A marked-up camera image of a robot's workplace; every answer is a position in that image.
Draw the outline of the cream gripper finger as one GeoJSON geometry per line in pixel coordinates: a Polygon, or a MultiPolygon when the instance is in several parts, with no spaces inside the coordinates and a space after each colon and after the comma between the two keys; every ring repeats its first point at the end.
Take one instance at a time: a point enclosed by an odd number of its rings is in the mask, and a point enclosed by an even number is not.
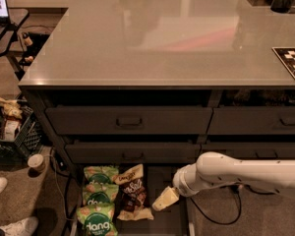
{"type": "Polygon", "coordinates": [[[161,211],[170,206],[170,201],[169,196],[161,195],[154,201],[152,208],[156,211],[161,211]]]}

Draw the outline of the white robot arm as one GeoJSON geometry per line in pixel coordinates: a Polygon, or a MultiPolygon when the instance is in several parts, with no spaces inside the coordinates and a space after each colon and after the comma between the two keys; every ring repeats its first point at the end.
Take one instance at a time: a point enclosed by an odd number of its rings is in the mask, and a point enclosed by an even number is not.
{"type": "Polygon", "coordinates": [[[163,190],[152,208],[160,211],[175,204],[180,197],[192,197],[202,190],[234,184],[295,199],[295,160],[245,160],[214,151],[205,152],[195,163],[177,170],[172,186],[163,190]]]}

